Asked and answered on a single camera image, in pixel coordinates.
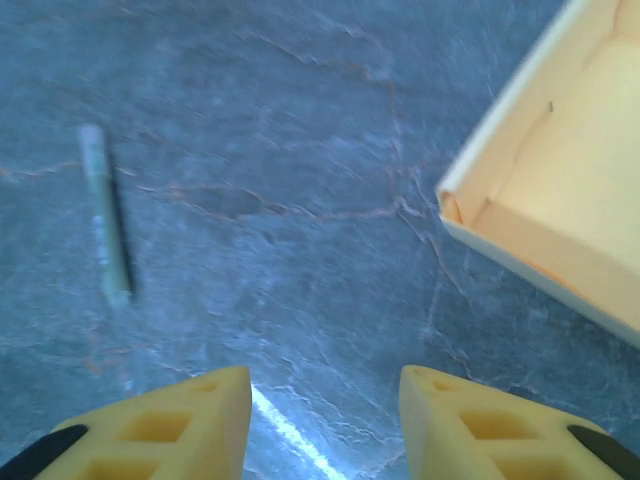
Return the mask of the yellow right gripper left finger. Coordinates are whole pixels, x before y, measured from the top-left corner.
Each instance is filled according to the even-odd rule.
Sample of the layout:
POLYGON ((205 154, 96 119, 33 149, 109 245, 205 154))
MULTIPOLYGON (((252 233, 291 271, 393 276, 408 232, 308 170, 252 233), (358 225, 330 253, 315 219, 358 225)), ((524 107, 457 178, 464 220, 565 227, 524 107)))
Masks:
POLYGON ((249 370, 226 367, 70 418, 1 468, 4 479, 239 479, 249 370))

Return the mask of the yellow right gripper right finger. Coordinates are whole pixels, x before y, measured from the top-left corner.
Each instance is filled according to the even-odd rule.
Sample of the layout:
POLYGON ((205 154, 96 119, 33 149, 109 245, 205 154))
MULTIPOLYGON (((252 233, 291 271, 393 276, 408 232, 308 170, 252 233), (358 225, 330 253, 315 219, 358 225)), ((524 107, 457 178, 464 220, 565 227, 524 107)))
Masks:
POLYGON ((598 425, 428 367, 402 369, 413 479, 636 479, 639 458, 598 425))

